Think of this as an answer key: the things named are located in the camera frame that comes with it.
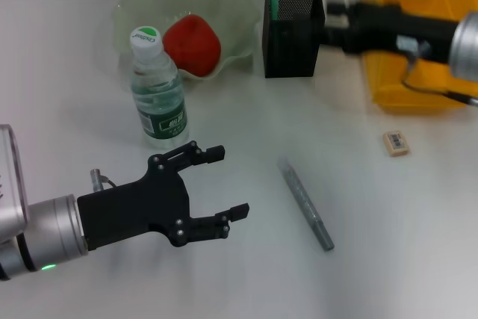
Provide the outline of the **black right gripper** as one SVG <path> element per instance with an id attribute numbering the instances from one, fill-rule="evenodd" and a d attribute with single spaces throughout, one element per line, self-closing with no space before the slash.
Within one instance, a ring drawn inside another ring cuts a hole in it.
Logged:
<path id="1" fill-rule="evenodd" d="M 323 45 L 350 54 L 385 51 L 432 62 L 448 61 L 457 21 L 414 15 L 396 4 L 357 1 L 326 0 L 327 6 L 349 7 L 349 28 L 324 27 Z"/>

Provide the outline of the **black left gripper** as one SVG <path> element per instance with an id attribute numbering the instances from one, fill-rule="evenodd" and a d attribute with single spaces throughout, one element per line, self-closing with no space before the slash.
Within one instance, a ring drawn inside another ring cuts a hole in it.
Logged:
<path id="1" fill-rule="evenodd" d="M 80 196 L 77 200 L 89 251 L 148 232 L 158 232 L 174 247 L 227 239 L 231 223 L 246 219 L 244 203 L 213 216 L 191 218 L 190 202 L 179 172 L 225 158 L 225 148 L 206 150 L 196 141 L 148 160 L 146 173 L 135 182 Z"/>

